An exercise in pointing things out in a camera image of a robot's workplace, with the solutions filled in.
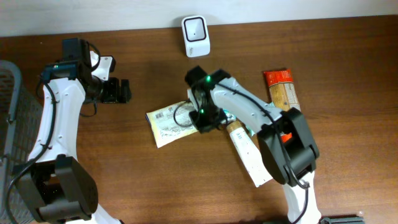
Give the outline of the small teal packet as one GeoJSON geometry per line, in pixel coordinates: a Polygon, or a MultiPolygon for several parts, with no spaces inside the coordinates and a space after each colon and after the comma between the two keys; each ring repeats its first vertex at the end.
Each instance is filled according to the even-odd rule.
{"type": "Polygon", "coordinates": [[[226,115],[226,124],[232,123],[237,120],[237,117],[228,110],[223,110],[223,111],[226,115]]]}

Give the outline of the yellow snack bag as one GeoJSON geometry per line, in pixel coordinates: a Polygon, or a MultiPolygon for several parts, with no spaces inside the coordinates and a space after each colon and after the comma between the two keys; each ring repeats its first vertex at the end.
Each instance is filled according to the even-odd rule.
{"type": "Polygon", "coordinates": [[[189,112],[193,110],[194,106],[190,101],[181,101],[146,113],[158,148],[198,131],[189,117],[189,112]]]}

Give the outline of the white tube tan cap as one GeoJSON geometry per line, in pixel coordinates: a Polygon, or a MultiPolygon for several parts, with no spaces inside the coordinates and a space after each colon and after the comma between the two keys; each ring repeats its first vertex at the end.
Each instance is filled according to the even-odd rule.
{"type": "Polygon", "coordinates": [[[227,125],[227,132],[239,154],[239,157],[256,187],[272,180],[265,168],[259,149],[253,143],[239,121],[227,125]]]}

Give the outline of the teal sachet packet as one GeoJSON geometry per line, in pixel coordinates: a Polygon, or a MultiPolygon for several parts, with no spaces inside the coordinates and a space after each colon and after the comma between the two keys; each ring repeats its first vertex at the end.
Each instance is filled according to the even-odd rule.
{"type": "Polygon", "coordinates": [[[253,131],[249,126],[246,125],[247,133],[250,135],[250,137],[253,137],[256,135],[256,132],[253,131]]]}

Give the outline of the orange spaghetti packet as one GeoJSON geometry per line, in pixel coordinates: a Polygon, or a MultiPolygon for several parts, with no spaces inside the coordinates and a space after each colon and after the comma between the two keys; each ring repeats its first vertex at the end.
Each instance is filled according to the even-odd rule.
{"type": "Polygon", "coordinates": [[[276,107],[284,111],[291,108],[301,110],[290,69],[265,71],[263,76],[266,79],[271,100],[276,107]]]}

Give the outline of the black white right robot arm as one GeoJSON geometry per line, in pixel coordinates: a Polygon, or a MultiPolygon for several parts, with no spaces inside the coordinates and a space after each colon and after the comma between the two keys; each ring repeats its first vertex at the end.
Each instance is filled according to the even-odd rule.
{"type": "Polygon", "coordinates": [[[289,222],[320,223],[313,188],[320,153],[302,112],[269,106],[222,69],[207,74],[196,66],[185,81],[195,107],[189,114],[194,127],[207,133],[227,119],[227,111],[235,115],[256,133],[262,163],[284,189],[289,222]]]}

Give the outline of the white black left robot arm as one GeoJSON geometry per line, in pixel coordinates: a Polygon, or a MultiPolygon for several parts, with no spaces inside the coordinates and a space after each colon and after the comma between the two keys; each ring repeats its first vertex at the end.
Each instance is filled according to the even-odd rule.
{"type": "Polygon", "coordinates": [[[81,107],[127,103],[127,80],[111,76],[114,57],[79,38],[62,42],[62,57],[40,74],[43,103],[21,71],[1,62],[1,222],[117,223],[98,201],[95,180],[78,162],[81,107]]]}

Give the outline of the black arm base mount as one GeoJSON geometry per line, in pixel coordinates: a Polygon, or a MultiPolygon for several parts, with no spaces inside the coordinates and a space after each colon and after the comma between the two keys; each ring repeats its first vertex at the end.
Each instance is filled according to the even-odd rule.
{"type": "Polygon", "coordinates": [[[363,217],[324,217],[320,224],[365,224],[363,217]]]}

